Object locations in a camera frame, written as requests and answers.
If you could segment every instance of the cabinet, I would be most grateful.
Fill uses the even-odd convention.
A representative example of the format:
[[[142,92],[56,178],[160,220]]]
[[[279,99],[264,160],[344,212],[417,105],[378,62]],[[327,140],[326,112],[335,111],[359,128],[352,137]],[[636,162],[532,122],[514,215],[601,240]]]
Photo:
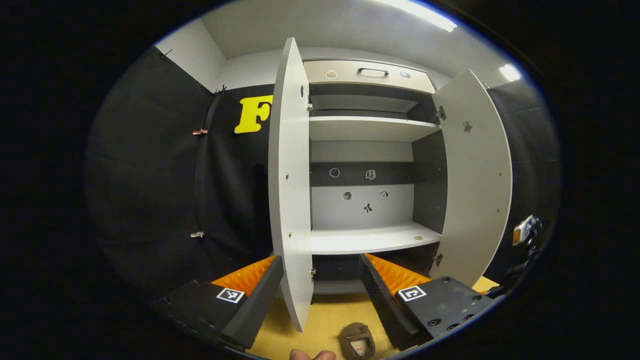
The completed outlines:
[[[314,292],[312,256],[437,244],[442,260],[430,275],[472,286],[511,202],[504,128],[470,70],[435,91],[426,73],[395,65],[303,63],[293,38],[276,76],[268,169],[282,294],[299,331]]]

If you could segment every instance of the drawer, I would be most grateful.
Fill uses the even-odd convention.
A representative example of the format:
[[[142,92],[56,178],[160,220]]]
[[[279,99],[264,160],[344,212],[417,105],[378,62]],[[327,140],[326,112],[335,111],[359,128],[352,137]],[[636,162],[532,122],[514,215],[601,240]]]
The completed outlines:
[[[429,76],[397,65],[354,60],[316,60],[304,63],[307,79],[314,83],[351,83],[389,86],[433,94]]]

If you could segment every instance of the cabinet shelf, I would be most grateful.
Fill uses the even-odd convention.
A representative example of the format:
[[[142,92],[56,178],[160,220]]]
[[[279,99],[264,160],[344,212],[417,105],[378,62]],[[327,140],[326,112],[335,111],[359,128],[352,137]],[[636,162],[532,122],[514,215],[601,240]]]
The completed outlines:
[[[309,117],[312,141],[369,140],[414,142],[440,130],[430,122],[383,117]]]
[[[362,254],[407,249],[440,241],[440,234],[415,222],[368,229],[311,230],[313,255]]]

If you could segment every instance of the cabinet door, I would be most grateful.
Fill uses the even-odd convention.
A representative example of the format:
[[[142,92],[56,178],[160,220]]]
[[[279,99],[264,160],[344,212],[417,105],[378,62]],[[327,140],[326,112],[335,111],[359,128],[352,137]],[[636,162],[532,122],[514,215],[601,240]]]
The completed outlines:
[[[314,292],[310,273],[308,89],[296,41],[288,38],[276,75],[269,125],[269,214],[273,250],[284,261],[282,295],[300,332],[307,322]]]
[[[433,94],[447,154],[447,211],[431,276],[473,286],[493,259],[511,205],[511,155],[502,120],[467,70]]]

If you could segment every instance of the human hand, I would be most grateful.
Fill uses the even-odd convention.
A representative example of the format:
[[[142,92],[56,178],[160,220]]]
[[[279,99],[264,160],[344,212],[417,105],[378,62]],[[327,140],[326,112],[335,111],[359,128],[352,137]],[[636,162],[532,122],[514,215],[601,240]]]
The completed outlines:
[[[311,359],[306,352],[292,349],[289,354],[289,360],[335,360],[335,353],[329,350],[322,350],[316,357]]]

